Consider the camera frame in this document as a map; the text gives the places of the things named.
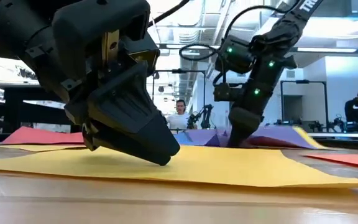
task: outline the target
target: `white wall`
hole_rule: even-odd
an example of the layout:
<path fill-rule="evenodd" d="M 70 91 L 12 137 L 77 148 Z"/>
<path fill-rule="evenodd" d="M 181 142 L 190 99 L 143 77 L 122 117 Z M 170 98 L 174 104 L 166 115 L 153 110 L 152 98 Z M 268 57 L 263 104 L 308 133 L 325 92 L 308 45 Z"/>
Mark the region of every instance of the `white wall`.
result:
<path fill-rule="evenodd" d="M 295 71 L 295 78 L 287 78 L 287 70 L 284 69 L 282 76 L 280 77 L 281 80 L 288 80 L 288 81 L 295 81 L 295 80 L 302 80 L 303 79 L 303 70 L 300 68 L 294 69 Z M 297 85 L 295 83 L 284 83 L 283 84 L 283 94 L 284 95 L 303 95 L 303 85 Z M 278 119 L 281 119 L 281 96 L 280 96 L 280 82 L 277 83 L 277 86 L 274 88 L 273 96 L 267 103 L 265 113 L 264 113 L 264 122 L 262 125 L 267 123 L 274 123 Z"/>
<path fill-rule="evenodd" d="M 199 111 L 198 108 L 198 98 L 197 98 L 197 91 L 198 91 L 198 82 L 194 83 L 193 91 L 191 93 L 191 97 L 189 103 L 187 105 L 186 111 L 189 112 L 190 108 L 193 107 L 193 111 Z"/>
<path fill-rule="evenodd" d="M 303 76 L 309 81 L 326 81 L 326 60 L 312 63 L 303 69 Z M 319 83 L 303 85 L 302 120 L 326 123 L 324 110 L 324 86 Z"/>
<path fill-rule="evenodd" d="M 327 81 L 328 118 L 345 118 L 344 105 L 357 96 L 358 57 L 327 56 L 304 68 L 305 79 Z M 325 124 L 324 92 L 321 85 L 304 89 L 303 119 Z"/>
<path fill-rule="evenodd" d="M 328 116 L 332 121 L 337 114 L 345 117 L 344 105 L 357 96 L 358 57 L 326 57 Z"/>

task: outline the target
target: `white shirt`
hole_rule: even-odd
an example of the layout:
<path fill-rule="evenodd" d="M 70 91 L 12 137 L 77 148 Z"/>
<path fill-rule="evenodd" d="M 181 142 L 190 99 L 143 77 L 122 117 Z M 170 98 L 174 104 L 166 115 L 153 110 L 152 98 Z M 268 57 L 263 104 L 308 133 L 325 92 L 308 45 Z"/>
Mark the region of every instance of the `white shirt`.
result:
<path fill-rule="evenodd" d="M 170 129 L 186 129 L 187 120 L 190 115 L 188 114 L 173 114 L 167 117 Z"/>

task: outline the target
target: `dark jacket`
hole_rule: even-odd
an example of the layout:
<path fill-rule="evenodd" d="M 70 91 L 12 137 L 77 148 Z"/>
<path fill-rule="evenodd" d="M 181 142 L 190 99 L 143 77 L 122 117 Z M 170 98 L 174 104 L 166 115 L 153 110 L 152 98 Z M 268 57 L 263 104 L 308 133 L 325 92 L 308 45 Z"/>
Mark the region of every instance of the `dark jacket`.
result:
<path fill-rule="evenodd" d="M 345 104 L 346 121 L 355 121 L 358 123 L 358 98 L 349 100 Z"/>

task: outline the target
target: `red paper sheet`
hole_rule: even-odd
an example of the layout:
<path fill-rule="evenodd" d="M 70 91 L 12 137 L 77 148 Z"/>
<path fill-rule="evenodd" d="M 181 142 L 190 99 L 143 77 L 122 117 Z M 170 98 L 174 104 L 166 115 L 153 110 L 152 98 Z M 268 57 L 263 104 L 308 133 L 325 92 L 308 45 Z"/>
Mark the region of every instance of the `red paper sheet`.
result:
<path fill-rule="evenodd" d="M 274 138 L 269 138 L 269 137 L 264 137 L 264 136 L 250 138 L 246 142 L 248 144 L 250 144 L 251 146 L 268 146 L 268 147 L 275 146 L 275 147 L 303 148 L 302 146 L 297 145 L 297 144 L 292 144 L 290 142 L 286 142 L 286 141 L 274 139 Z"/>
<path fill-rule="evenodd" d="M 358 167 L 358 154 L 325 154 L 325 155 L 320 154 L 320 155 L 307 155 L 306 157 L 323 159 L 331 162 L 338 162 L 338 163 Z"/>
<path fill-rule="evenodd" d="M 12 133 L 3 144 L 84 144 L 81 133 L 56 133 L 41 129 L 21 127 Z"/>

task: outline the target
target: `purple paper sheet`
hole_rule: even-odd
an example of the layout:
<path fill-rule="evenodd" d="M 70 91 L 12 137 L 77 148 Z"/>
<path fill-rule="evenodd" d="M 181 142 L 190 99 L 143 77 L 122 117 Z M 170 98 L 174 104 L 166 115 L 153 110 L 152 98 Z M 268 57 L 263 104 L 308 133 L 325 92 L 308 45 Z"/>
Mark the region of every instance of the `purple paper sheet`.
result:
<path fill-rule="evenodd" d="M 226 147 L 230 130 L 187 130 L 176 134 L 180 144 L 193 146 Z M 261 127 L 241 144 L 241 147 L 253 146 L 302 147 L 317 149 L 308 144 L 291 126 Z"/>
<path fill-rule="evenodd" d="M 287 146 L 303 147 L 307 149 L 317 149 L 310 145 L 305 139 L 295 131 L 292 126 L 265 126 L 254 132 L 247 141 L 251 144 L 258 144 L 258 141 L 263 141 L 265 138 L 275 139 L 280 142 L 285 142 Z"/>

